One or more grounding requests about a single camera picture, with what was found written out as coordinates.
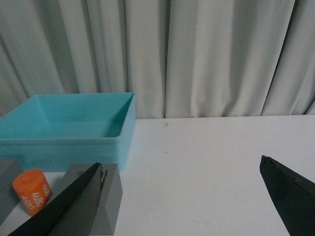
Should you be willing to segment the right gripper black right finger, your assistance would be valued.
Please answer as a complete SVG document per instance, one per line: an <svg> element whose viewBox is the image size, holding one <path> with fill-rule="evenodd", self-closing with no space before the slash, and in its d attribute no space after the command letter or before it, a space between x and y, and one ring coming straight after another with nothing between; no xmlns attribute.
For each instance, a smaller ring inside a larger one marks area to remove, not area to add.
<svg viewBox="0 0 315 236"><path fill-rule="evenodd" d="M259 166L270 198L291 236L315 234L315 184L275 159Z"/></svg>

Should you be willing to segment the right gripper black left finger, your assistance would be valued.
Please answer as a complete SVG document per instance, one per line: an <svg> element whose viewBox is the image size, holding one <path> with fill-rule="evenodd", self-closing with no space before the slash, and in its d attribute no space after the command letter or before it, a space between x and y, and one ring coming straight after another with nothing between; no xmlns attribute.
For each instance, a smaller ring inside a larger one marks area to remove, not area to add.
<svg viewBox="0 0 315 236"><path fill-rule="evenodd" d="M92 179L101 170L101 163L92 164L74 182L63 190L47 206L35 216L10 233L11 236L47 236L57 228L57 225L73 209L83 191L87 189Z"/></svg>

